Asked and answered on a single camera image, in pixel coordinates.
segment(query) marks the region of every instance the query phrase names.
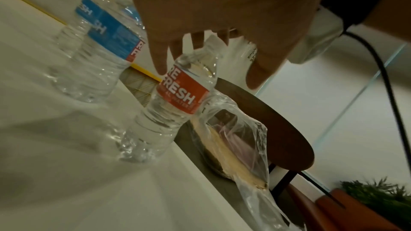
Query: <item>plastic bag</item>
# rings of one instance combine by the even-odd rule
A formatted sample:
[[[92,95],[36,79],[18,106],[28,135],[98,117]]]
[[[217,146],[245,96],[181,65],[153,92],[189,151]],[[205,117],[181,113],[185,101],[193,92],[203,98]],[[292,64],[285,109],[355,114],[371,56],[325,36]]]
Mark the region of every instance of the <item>plastic bag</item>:
[[[268,190],[267,128],[261,122],[214,90],[189,125],[205,161],[217,173],[235,181],[260,230],[301,230],[282,213]]]

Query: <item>finger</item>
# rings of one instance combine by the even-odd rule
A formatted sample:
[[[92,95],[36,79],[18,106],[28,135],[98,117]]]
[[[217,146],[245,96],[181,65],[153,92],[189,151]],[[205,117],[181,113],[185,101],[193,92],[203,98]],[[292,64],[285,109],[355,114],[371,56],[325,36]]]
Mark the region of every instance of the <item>finger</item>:
[[[204,31],[192,33],[191,41],[193,42],[193,49],[200,49],[204,46]]]
[[[151,59],[153,60],[156,71],[160,75],[166,74],[168,42],[161,41],[158,37],[153,37],[153,35],[148,32],[147,39],[149,41]]]
[[[174,60],[180,57],[183,54],[183,38],[171,41],[170,51]]]
[[[237,38],[237,37],[240,37],[240,36],[243,36],[243,34],[242,33],[240,33],[237,29],[232,29],[231,31],[230,31],[230,39],[231,38]]]
[[[224,42],[226,45],[228,45],[229,36],[230,36],[230,34],[229,34],[229,32],[228,32],[228,29],[218,31],[218,32],[217,32],[217,36],[218,36],[221,40],[223,40],[223,42]]]
[[[250,89],[258,88],[282,65],[283,61],[283,56],[273,57],[257,49],[256,59],[247,72],[247,86]]]

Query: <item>white countertop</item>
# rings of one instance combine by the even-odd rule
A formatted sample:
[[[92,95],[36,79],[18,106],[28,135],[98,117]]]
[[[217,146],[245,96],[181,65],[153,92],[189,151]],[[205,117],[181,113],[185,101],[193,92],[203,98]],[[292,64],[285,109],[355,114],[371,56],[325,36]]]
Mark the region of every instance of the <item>white countertop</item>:
[[[173,143],[151,167],[116,160],[115,134],[142,107],[122,83],[103,104],[74,101],[45,76],[62,25],[20,0],[0,0],[2,230],[250,228]]]

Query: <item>hand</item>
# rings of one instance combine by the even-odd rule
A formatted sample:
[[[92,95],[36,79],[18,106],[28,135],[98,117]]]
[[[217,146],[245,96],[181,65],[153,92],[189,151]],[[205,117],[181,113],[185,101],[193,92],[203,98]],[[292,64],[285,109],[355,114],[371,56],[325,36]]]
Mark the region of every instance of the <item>hand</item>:
[[[247,74],[254,89],[269,78],[307,32],[320,0],[133,0],[147,30],[150,54],[158,73],[167,72],[167,49],[182,50],[182,37],[204,41],[203,31],[227,35],[237,28],[258,47]]]

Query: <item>bottle label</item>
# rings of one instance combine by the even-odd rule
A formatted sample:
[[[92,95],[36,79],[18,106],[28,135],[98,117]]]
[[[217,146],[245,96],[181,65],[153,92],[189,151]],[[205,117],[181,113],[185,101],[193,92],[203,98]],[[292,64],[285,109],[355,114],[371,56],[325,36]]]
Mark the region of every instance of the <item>bottle label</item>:
[[[101,15],[103,10],[91,0],[82,0],[75,11],[88,22],[94,24],[94,21]]]
[[[174,65],[167,72],[166,78],[157,86],[157,92],[179,110],[192,115],[209,91]]]
[[[145,44],[106,11],[95,20],[87,35],[113,54],[129,62],[134,61]]]

